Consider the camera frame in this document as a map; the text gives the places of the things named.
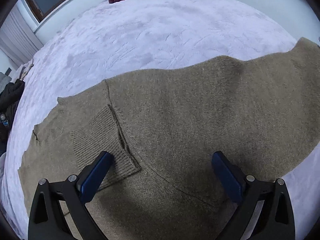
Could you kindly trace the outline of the olive knit sweater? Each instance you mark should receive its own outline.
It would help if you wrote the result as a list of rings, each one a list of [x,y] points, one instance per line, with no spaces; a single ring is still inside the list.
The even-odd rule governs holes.
[[[31,135],[18,171],[31,209],[40,179],[114,156],[88,210],[109,239],[214,239],[235,205],[214,176],[215,151],[271,181],[319,143],[319,46],[227,56],[118,75],[57,105]]]

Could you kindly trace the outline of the black jacket pile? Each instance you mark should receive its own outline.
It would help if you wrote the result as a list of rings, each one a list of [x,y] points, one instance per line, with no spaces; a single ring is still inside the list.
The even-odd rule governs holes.
[[[1,122],[1,143],[5,143],[8,140],[17,106],[24,92],[24,88],[25,82],[16,80],[15,83],[8,83],[1,92],[1,114],[4,114],[8,121],[7,126]]]

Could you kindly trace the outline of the white pleated curtain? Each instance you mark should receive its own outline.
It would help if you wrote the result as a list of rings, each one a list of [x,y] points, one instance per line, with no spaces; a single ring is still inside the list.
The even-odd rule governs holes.
[[[15,5],[1,26],[1,50],[19,67],[43,47]]]

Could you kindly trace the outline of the lilac fleece bed blanket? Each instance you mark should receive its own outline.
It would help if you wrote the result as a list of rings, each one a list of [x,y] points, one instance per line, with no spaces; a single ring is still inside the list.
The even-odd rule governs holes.
[[[1,184],[10,225],[27,238],[30,210],[18,171],[34,127],[58,98],[139,70],[181,69],[219,56],[250,61],[286,53],[299,40],[236,0],[125,0],[84,12],[34,55],[25,78]]]

